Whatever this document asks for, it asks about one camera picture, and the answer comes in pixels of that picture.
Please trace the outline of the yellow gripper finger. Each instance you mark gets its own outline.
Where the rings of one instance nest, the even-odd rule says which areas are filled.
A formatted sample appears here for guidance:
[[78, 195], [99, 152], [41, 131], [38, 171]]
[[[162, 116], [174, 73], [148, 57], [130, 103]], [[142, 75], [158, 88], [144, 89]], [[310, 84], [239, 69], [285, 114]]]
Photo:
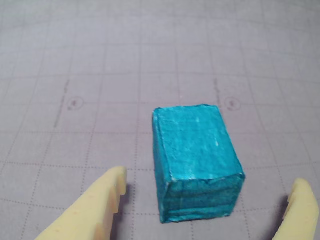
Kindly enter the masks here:
[[110, 168], [36, 239], [109, 240], [114, 214], [126, 187], [127, 169]]
[[319, 207], [309, 182], [296, 178], [287, 199], [282, 222], [274, 240], [313, 240], [319, 217]]

